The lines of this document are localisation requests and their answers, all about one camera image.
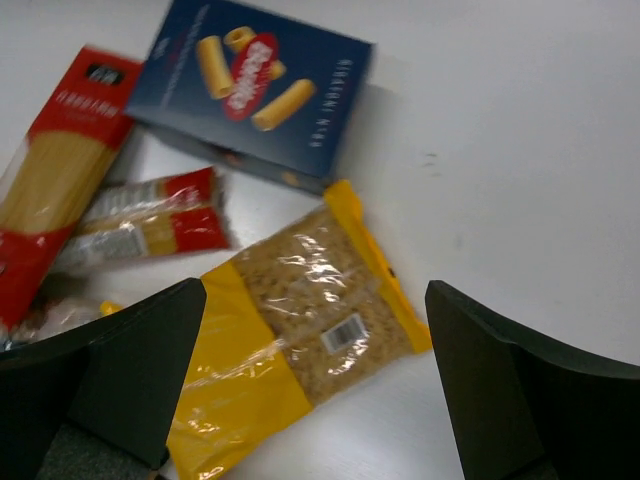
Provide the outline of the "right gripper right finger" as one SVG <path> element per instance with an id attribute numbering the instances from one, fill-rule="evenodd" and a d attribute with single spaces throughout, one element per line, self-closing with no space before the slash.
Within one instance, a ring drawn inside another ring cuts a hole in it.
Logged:
<path id="1" fill-rule="evenodd" d="M 442 280 L 425 306 L 467 479 L 636 479 L 639 368 L 510 320 Z"/>

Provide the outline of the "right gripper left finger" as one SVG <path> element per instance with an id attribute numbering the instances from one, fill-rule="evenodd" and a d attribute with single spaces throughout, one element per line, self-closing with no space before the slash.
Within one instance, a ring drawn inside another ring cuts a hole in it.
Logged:
<path id="1" fill-rule="evenodd" d="M 2 352 L 2 478 L 156 478 L 205 301 L 189 278 Z"/>

